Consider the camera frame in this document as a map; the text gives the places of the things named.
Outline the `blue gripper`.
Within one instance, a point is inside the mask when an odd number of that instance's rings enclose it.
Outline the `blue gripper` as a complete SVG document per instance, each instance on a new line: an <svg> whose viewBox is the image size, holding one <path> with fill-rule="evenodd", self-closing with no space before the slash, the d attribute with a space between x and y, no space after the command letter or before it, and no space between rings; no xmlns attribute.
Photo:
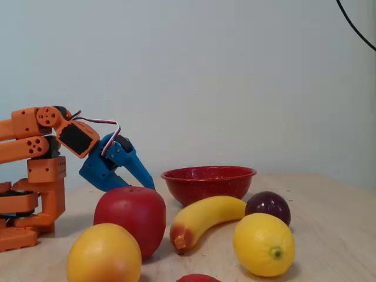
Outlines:
<svg viewBox="0 0 376 282"><path fill-rule="evenodd" d="M108 192L130 186L120 176L114 174L119 167L124 167L143 187L154 190L153 178L138 158L136 149L128 138L117 135L105 152L105 145L111 137L112 135L108 134L99 141L89 153L79 174L97 189Z"/></svg>

